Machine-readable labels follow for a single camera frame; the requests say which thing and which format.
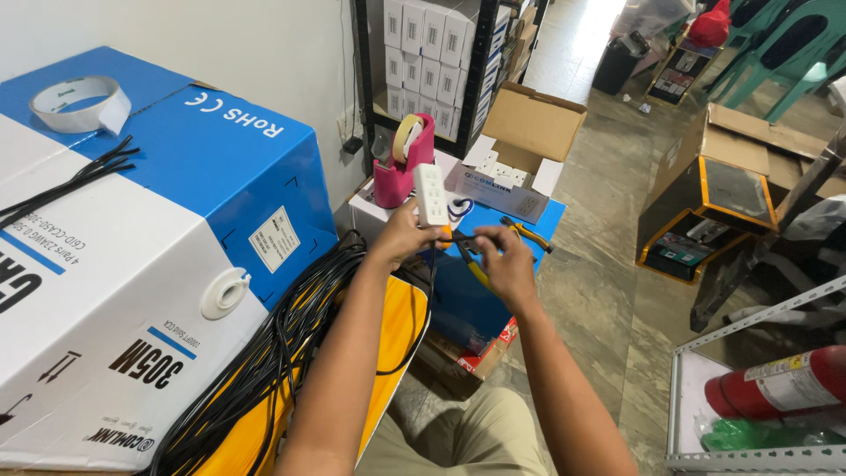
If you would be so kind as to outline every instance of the black trash bin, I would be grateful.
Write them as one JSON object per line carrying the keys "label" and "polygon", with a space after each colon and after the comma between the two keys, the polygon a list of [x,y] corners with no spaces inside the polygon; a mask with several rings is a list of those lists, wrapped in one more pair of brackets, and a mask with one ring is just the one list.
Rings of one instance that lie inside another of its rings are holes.
{"label": "black trash bin", "polygon": [[623,89],[623,84],[632,75],[637,63],[648,52],[649,46],[646,45],[645,49],[641,47],[639,52],[633,53],[620,38],[614,38],[605,46],[605,54],[602,55],[602,61],[596,68],[596,74],[593,77],[593,87],[612,96],[617,95]]}

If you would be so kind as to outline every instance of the white wall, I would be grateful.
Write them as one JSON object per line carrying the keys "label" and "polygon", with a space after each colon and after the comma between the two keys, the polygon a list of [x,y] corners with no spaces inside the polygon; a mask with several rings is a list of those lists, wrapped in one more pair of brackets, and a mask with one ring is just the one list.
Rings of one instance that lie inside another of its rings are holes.
{"label": "white wall", "polygon": [[333,210],[365,178],[336,126],[354,94],[349,0],[0,0],[0,80],[103,45],[314,127]]}

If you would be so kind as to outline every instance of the white plastic cable spool hole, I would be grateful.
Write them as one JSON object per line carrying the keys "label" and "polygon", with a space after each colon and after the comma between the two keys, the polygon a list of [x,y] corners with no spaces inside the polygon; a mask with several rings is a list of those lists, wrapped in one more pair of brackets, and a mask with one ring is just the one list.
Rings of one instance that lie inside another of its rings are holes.
{"label": "white plastic cable spool hole", "polygon": [[[79,111],[63,113],[74,102],[92,97],[106,98]],[[118,82],[106,76],[84,76],[42,89],[30,99],[30,109],[50,129],[77,134],[105,129],[117,136],[124,127],[132,102]]]}
{"label": "white plastic cable spool hole", "polygon": [[244,276],[246,271],[244,268],[227,269],[209,284],[200,300],[200,312],[204,318],[218,320],[238,307],[250,288],[250,275]]}

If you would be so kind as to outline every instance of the pink tape dispenser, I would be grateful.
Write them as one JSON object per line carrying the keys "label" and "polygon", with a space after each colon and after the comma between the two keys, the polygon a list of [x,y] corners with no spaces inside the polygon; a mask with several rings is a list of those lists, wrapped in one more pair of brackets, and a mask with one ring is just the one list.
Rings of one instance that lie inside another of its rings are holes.
{"label": "pink tape dispenser", "polygon": [[382,165],[373,161],[376,205],[396,208],[415,188],[411,171],[418,164],[435,160],[435,120],[429,114],[409,114],[391,140],[391,155]]}

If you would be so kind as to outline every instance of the red fire extinguisher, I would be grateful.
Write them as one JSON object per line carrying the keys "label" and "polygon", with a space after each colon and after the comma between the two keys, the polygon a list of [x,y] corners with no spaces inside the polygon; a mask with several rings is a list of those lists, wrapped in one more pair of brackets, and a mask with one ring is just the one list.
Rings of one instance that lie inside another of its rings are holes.
{"label": "red fire extinguisher", "polygon": [[829,346],[705,383],[711,408],[723,418],[767,420],[846,402],[846,346]]}

